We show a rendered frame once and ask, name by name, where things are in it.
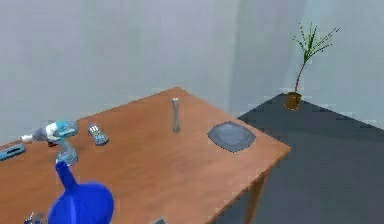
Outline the grey square dish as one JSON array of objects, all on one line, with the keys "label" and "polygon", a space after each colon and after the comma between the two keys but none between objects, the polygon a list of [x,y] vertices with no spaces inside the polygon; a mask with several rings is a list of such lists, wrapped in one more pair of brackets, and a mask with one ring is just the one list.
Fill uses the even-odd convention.
[{"label": "grey square dish", "polygon": [[256,140],[256,136],[250,130],[232,121],[214,126],[207,136],[217,146],[232,153],[248,148]]}]

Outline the teal and grey drill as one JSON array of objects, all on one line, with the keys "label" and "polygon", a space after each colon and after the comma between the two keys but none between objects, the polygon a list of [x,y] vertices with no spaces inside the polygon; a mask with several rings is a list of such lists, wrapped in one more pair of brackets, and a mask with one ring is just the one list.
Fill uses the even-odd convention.
[{"label": "teal and grey drill", "polygon": [[45,141],[52,145],[57,145],[61,150],[56,155],[56,162],[65,162],[72,166],[78,162],[76,150],[69,144],[68,138],[78,134],[78,125],[76,121],[55,121],[41,127],[31,134],[22,135],[22,143],[31,143],[33,141]]}]

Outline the grey slim candlestick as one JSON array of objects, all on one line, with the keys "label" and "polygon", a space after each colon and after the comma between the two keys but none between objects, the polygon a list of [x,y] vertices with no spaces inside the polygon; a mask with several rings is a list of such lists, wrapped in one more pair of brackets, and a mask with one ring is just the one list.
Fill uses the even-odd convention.
[{"label": "grey slim candlestick", "polygon": [[179,124],[179,98],[172,98],[173,105],[173,132],[180,132],[180,124]]}]

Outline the brown wooden table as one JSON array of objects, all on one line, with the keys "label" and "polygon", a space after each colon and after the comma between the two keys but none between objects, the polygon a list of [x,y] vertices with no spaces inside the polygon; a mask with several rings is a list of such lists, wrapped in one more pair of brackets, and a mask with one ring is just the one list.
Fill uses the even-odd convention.
[{"label": "brown wooden table", "polygon": [[[172,98],[179,98],[180,132],[173,132]],[[243,224],[251,224],[270,170],[289,146],[257,131],[248,148],[228,152],[208,131],[230,120],[226,112],[175,87],[80,119],[71,138],[80,181],[98,181],[115,198],[112,224],[213,224],[223,211],[249,195]],[[88,126],[109,138],[96,146]]]}]

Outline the grey remote control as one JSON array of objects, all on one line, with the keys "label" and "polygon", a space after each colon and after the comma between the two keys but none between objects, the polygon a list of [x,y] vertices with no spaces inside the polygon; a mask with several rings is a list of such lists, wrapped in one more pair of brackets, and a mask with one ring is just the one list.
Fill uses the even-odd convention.
[{"label": "grey remote control", "polygon": [[88,126],[88,133],[91,135],[96,146],[103,146],[109,142],[109,138],[96,124],[90,124]]}]

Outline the blue flat remote control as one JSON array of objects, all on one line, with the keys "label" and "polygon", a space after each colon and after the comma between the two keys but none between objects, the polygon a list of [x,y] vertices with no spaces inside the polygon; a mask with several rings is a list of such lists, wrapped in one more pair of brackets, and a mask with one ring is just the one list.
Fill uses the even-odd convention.
[{"label": "blue flat remote control", "polygon": [[16,144],[0,150],[0,161],[5,161],[12,157],[18,156],[26,152],[26,149],[23,144]]}]

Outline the small blue and white object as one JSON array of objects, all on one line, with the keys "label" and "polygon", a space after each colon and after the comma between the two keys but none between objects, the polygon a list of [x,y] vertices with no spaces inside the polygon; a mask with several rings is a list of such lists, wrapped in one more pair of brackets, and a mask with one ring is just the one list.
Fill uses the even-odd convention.
[{"label": "small blue and white object", "polygon": [[46,224],[47,220],[44,218],[43,213],[35,214],[32,212],[23,224]]}]

